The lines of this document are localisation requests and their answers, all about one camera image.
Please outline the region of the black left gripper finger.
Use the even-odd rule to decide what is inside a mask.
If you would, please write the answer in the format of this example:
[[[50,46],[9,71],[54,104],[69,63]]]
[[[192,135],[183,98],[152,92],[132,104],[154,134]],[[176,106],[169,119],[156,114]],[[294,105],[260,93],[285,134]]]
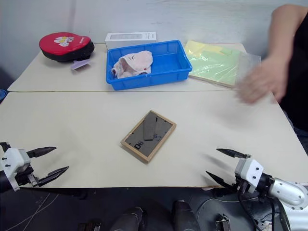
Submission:
[[[69,166],[63,167],[63,168],[59,168],[55,171],[52,171],[50,173],[47,174],[47,176],[43,177],[43,178],[37,178],[34,176],[34,183],[33,186],[34,187],[41,187],[44,186],[48,183],[50,183],[51,181],[54,181],[55,179],[57,179],[58,177],[60,177],[63,173],[65,173],[67,170],[69,169]]]
[[[55,150],[56,147],[41,147],[41,148],[37,148],[31,151],[27,151],[27,155],[29,156],[29,158],[37,158],[43,155],[46,155],[50,152],[52,152],[53,150]]]

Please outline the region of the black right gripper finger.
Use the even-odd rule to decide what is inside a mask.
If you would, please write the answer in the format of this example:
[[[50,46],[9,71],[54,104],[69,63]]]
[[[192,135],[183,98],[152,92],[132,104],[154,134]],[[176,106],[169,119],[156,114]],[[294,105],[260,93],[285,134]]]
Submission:
[[[225,155],[233,157],[233,158],[244,158],[244,159],[247,159],[247,158],[251,157],[251,155],[249,155],[249,154],[243,154],[243,153],[240,153],[240,152],[232,150],[232,149],[217,148],[216,150],[221,152],[221,153],[223,153],[223,154],[225,154]]]
[[[227,184],[224,179],[220,178],[219,176],[216,176],[215,174],[212,174],[208,171],[206,171],[206,173],[219,185],[223,186],[224,188],[228,189],[228,190],[236,190],[237,186],[236,184]]]

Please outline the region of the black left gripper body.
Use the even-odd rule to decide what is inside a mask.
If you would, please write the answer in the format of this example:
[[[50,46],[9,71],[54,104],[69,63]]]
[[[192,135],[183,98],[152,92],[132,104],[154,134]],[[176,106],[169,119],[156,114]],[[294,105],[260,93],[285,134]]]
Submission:
[[[39,186],[39,179],[34,176],[34,170],[29,165],[23,172],[17,173],[15,180],[18,186],[31,184],[33,187]]]

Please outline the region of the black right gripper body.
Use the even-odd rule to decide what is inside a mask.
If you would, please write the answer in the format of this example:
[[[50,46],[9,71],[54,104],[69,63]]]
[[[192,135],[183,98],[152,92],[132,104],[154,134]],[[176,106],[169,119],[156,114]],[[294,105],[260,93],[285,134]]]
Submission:
[[[235,189],[238,193],[246,193],[249,187],[250,185],[248,181],[240,177],[236,177]]]

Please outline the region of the person's bare hand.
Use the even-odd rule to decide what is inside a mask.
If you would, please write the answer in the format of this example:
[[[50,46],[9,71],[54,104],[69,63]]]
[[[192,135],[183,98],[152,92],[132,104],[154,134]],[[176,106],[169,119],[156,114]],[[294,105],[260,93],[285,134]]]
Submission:
[[[272,93],[280,102],[287,88],[289,57],[270,55],[237,84],[237,95],[244,103],[256,103]]]

